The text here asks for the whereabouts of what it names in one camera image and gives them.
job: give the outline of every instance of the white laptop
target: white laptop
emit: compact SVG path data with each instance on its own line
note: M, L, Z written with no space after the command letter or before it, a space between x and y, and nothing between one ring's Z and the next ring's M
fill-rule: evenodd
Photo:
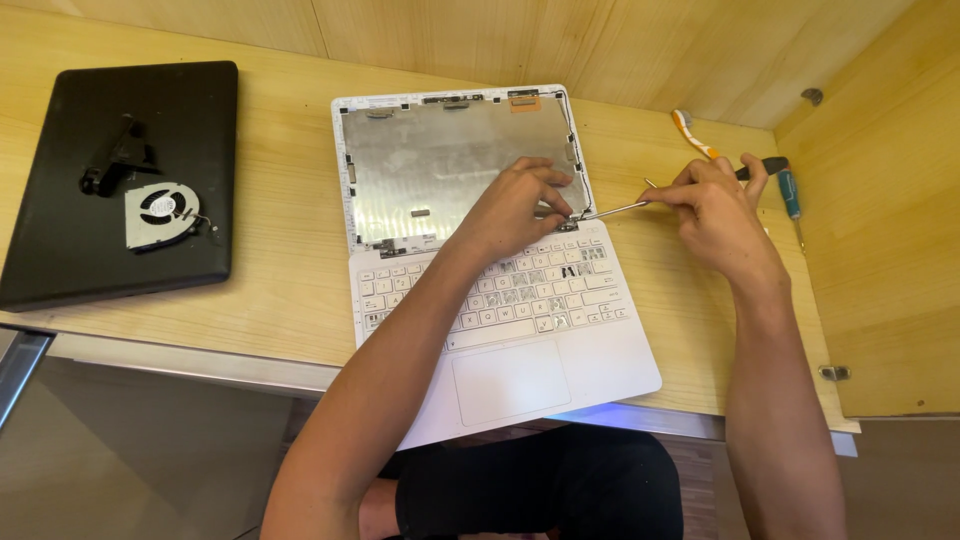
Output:
M521 156L573 177L573 218L478 276L401 449L654 392L660 372L596 213L560 85L337 98L359 347Z

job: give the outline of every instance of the fan sticker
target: fan sticker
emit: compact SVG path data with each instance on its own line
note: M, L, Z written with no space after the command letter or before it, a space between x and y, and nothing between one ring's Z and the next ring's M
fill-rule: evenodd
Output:
M177 203L174 202L174 200L170 197L158 197L155 201L150 203L150 213L156 217L163 217L173 213L176 207Z

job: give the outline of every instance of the wooden desk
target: wooden desk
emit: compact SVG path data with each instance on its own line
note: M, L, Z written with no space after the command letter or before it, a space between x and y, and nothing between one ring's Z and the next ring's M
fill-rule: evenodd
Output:
M330 122L334 97L480 85L200 37L0 8L0 249L6 252L54 78L64 69L232 60L240 68L233 274L226 283L29 313L0 323L341 366L354 351L346 234ZM573 101L597 205L632 202L643 177L668 184L700 157L659 112ZM722 154L778 154L770 132L698 120ZM829 364L793 226L775 184L760 220L793 277L812 370ZM663 376L627 400L722 414L733 354L732 298L676 234L666 209L606 219ZM814 377L832 430L859 431L833 383Z

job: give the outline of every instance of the touchpad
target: touchpad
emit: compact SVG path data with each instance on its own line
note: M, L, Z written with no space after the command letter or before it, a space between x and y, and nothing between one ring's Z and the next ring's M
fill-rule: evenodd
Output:
M570 403L552 339L454 358L453 379L464 426Z

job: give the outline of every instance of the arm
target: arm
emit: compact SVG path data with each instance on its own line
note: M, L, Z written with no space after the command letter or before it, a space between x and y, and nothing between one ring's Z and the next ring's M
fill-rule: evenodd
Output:
M420 410L444 339L485 266L553 231L539 200L569 215L550 184L569 184L550 160L521 158L484 192L423 277L330 385L274 482L262 538L358 537L367 488Z
M727 446L755 539L844 539L843 487L827 422L806 363L790 277L756 218L767 174L757 158L742 188L726 158L693 161L640 200L670 204L680 236L727 277L736 351L727 397Z

